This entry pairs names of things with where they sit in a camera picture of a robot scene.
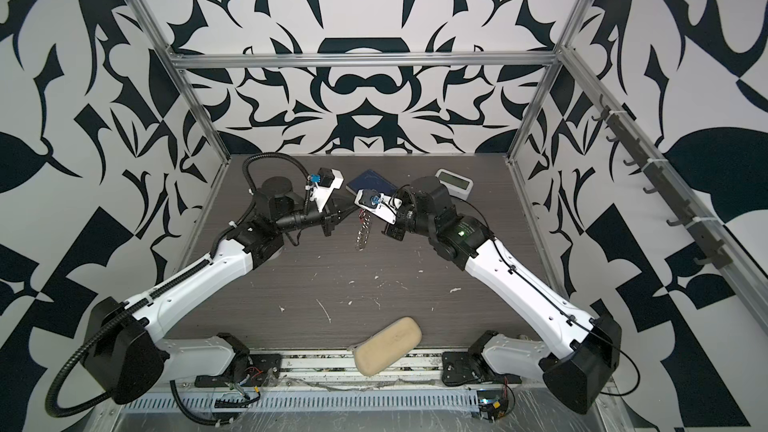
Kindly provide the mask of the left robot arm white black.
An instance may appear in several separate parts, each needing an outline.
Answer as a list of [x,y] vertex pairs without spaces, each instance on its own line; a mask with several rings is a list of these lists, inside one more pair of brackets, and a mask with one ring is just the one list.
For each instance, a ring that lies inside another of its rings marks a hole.
[[168,332],[224,286],[278,257],[289,232],[319,226],[330,235],[356,205],[337,195],[344,178],[336,169],[310,175],[301,198],[285,177],[272,177],[252,191],[241,219],[211,249],[162,283],[118,302],[99,302],[88,319],[80,362],[117,404],[130,403],[157,383],[196,375],[244,372],[244,347],[232,336],[171,341]]

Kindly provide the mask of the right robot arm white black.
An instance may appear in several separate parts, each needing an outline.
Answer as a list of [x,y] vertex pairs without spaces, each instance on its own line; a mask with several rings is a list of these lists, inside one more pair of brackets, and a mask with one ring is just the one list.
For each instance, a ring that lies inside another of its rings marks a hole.
[[530,272],[481,213],[463,214],[436,177],[422,177],[394,194],[365,191],[356,203],[383,220],[385,235],[427,238],[438,256],[479,280],[538,335],[534,342],[491,334],[478,343],[481,361],[498,375],[539,380],[564,406],[586,414],[620,362],[622,329],[595,317]]

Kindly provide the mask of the blue notebook yellow label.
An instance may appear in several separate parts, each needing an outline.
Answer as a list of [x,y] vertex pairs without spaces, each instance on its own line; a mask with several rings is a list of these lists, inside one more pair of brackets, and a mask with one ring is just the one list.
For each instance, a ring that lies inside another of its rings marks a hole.
[[391,196],[397,186],[373,169],[367,169],[346,184],[346,190],[353,195],[363,189],[372,189]]

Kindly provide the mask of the white digital clock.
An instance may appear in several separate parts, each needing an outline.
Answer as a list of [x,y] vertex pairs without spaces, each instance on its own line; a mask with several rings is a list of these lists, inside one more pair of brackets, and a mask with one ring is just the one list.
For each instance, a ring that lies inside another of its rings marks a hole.
[[438,169],[435,177],[448,189],[452,197],[463,201],[468,200],[474,187],[474,182],[468,177],[444,168]]

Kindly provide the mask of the small circuit board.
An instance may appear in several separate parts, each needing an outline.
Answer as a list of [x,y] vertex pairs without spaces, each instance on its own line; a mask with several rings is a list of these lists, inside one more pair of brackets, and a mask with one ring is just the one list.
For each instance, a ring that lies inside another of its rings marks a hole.
[[481,390],[477,398],[478,417],[491,423],[509,415],[516,406],[516,396],[509,387]]

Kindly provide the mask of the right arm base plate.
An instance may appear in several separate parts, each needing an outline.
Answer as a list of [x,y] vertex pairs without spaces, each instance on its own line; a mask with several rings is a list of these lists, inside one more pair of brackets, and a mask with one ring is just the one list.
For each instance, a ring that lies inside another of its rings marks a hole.
[[489,380],[484,363],[467,351],[441,354],[441,382],[447,387],[481,384]]

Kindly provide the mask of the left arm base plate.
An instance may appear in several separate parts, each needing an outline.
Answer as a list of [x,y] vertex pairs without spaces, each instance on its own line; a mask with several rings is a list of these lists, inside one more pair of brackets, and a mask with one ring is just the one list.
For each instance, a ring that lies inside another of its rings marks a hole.
[[238,354],[220,375],[200,375],[197,388],[224,387],[237,383],[240,387],[260,387],[280,377],[283,356],[278,353]]

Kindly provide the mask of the wall hook rail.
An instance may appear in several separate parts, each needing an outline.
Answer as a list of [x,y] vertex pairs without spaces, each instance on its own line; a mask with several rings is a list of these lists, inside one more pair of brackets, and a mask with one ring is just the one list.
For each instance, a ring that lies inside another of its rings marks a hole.
[[658,194],[674,215],[667,219],[669,227],[683,227],[702,251],[703,258],[695,258],[698,265],[712,265],[722,270],[734,263],[731,254],[726,249],[723,235],[716,231],[716,219],[696,205],[693,193],[674,170],[671,163],[661,157],[661,153],[653,146],[634,124],[634,120],[626,110],[615,110],[604,102],[604,95],[599,98],[601,111],[594,121],[604,122],[612,136],[607,140],[618,143],[629,154],[630,159],[624,160],[627,167],[634,167],[650,183],[645,187],[645,194]]

